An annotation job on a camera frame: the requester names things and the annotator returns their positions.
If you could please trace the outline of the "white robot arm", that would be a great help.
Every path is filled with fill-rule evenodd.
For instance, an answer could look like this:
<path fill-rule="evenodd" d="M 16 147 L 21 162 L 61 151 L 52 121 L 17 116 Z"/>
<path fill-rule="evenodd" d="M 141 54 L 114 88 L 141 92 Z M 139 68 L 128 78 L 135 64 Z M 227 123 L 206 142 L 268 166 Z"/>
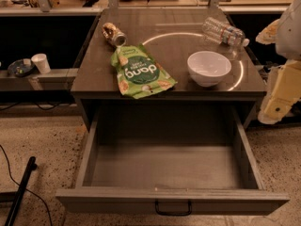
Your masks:
<path fill-rule="evenodd" d="M 258 34 L 256 42 L 273 43 L 277 54 L 287 59 L 269 72 L 267 94 L 258 115 L 261 123 L 275 124 L 301 98 L 301 0 L 293 0 L 279 19 Z"/>

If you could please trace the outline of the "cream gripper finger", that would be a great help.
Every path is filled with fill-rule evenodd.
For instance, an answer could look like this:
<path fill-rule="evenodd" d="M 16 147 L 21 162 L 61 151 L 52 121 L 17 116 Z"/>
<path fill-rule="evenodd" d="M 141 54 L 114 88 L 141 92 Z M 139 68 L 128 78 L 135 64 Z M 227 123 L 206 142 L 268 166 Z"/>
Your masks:
<path fill-rule="evenodd" d="M 271 44 L 276 42 L 277 36 L 277 26 L 278 26 L 279 19 L 274 20 L 268 26 L 266 26 L 262 32 L 260 32 L 255 41 L 260 44 Z"/>
<path fill-rule="evenodd" d="M 281 121 L 301 99 L 301 61 L 288 60 L 271 69 L 267 93 L 261 103 L 259 122 L 275 124 Z"/>

